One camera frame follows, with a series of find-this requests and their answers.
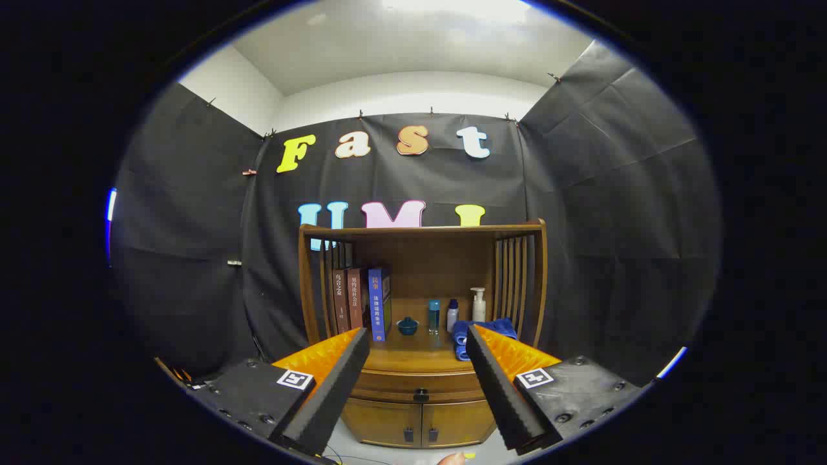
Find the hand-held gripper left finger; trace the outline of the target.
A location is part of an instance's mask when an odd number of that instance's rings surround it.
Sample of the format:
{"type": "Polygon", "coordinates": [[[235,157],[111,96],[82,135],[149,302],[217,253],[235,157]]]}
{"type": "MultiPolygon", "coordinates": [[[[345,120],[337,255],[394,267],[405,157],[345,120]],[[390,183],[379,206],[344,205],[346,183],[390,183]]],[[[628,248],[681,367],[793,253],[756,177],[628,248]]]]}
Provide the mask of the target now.
{"type": "Polygon", "coordinates": [[[321,455],[369,352],[367,330],[352,329],[274,363],[240,362],[209,382],[188,386],[188,394],[251,435],[321,455]]]}

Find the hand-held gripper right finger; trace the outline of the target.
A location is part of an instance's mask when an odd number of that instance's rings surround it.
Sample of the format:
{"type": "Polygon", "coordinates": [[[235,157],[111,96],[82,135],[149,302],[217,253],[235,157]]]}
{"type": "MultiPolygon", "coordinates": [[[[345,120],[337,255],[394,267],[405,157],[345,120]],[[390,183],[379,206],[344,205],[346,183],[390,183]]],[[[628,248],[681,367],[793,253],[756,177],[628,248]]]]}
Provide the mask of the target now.
{"type": "Polygon", "coordinates": [[[590,357],[560,360],[479,325],[466,353],[505,447],[519,455],[581,438],[647,391],[590,357]]]}

